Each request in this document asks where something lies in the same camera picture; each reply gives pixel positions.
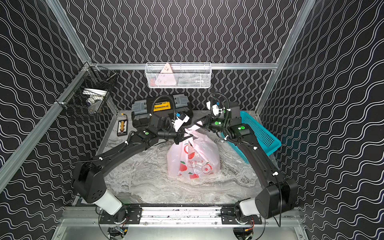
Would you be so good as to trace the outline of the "pink plastic bag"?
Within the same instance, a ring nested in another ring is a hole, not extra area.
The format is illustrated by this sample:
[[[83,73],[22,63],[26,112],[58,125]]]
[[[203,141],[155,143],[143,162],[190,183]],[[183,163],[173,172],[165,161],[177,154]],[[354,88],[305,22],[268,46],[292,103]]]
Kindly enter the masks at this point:
[[[219,148],[207,135],[198,132],[194,125],[186,129],[188,139],[173,144],[167,153],[167,170],[170,177],[187,180],[216,175],[221,169]]]

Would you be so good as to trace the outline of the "teal plastic basket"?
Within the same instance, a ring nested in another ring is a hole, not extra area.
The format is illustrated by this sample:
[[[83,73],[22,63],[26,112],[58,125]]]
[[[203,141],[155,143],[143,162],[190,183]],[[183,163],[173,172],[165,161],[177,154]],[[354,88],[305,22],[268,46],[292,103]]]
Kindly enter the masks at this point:
[[[243,124],[248,124],[254,131],[259,144],[261,145],[267,156],[271,156],[276,150],[278,150],[282,143],[270,133],[263,125],[261,125],[256,119],[254,119],[248,112],[240,111]]]

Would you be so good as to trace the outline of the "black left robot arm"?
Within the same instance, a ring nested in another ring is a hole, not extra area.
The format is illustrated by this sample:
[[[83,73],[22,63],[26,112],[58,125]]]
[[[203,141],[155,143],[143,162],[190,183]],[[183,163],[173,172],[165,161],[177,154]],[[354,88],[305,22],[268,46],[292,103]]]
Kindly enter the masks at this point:
[[[168,100],[173,109],[173,117],[159,116],[155,105]],[[131,131],[125,142],[90,160],[78,161],[73,173],[72,187],[89,204],[94,204],[121,222],[126,216],[125,205],[108,191],[104,177],[127,159],[148,150],[159,140],[173,141],[179,144],[190,138],[182,128],[183,121],[176,111],[175,98],[170,95],[154,99],[146,127]]]

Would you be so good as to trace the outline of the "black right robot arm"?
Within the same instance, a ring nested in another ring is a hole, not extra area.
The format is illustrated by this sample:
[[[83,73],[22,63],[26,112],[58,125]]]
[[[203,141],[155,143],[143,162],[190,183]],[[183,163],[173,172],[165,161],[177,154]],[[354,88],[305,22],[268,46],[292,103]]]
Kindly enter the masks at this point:
[[[224,141],[238,147],[262,186],[256,197],[235,204],[237,219],[242,220],[254,215],[269,219],[293,210],[298,191],[296,181],[287,179],[281,173],[262,149],[250,125],[242,122],[239,104],[229,101],[221,93],[211,93],[208,108],[211,112],[203,119],[203,128],[223,135]]]

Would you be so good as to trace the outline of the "black toolbox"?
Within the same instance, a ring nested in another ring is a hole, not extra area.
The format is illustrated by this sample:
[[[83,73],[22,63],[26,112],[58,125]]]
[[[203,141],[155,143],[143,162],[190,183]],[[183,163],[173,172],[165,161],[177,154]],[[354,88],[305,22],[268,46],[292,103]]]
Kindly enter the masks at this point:
[[[192,105],[188,97],[184,94],[173,95],[174,102],[176,105],[177,114],[186,114],[190,117],[187,121],[187,124],[192,123],[193,111]],[[150,123],[149,114],[151,113],[150,107],[153,105],[153,102],[156,98],[147,98],[144,100],[137,100],[132,104],[132,124],[134,128],[145,127]],[[172,106],[170,100],[166,97],[162,97],[154,106],[154,113],[161,117],[170,117],[171,119],[174,116],[174,107]]]

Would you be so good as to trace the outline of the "pink triangular card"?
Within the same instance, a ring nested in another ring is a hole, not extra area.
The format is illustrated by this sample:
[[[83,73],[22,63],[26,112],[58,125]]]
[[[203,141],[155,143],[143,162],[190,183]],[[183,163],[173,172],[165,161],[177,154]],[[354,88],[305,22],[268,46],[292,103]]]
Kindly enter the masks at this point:
[[[177,84],[175,74],[170,63],[166,63],[158,74],[155,84],[158,87],[172,87]]]

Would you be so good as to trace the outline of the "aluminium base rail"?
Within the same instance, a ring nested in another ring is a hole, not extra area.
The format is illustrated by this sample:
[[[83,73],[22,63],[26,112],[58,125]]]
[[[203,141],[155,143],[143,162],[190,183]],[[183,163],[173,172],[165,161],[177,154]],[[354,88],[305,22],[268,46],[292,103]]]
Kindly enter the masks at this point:
[[[114,227],[117,224],[107,214],[98,214],[94,207],[68,207],[60,220],[66,227]],[[192,227],[192,228],[245,228],[261,227],[259,215],[248,217],[248,221],[236,220],[228,207],[144,207],[128,209],[128,219],[120,226],[133,227]]]

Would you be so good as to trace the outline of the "aluminium frame post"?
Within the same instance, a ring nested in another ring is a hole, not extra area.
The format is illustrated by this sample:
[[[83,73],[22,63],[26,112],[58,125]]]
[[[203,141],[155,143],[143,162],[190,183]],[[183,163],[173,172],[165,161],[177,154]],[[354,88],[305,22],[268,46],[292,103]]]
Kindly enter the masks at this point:
[[[68,41],[74,48],[77,56],[82,61],[82,63],[90,63],[91,58],[88,55],[84,45],[82,44],[75,28],[73,27],[71,21],[69,20],[69,17],[67,16],[67,13],[65,9],[62,7],[60,1],[57,0],[47,0],[46,3],[50,7],[51,11],[55,15],[59,25],[63,29],[64,33],[66,34]]]

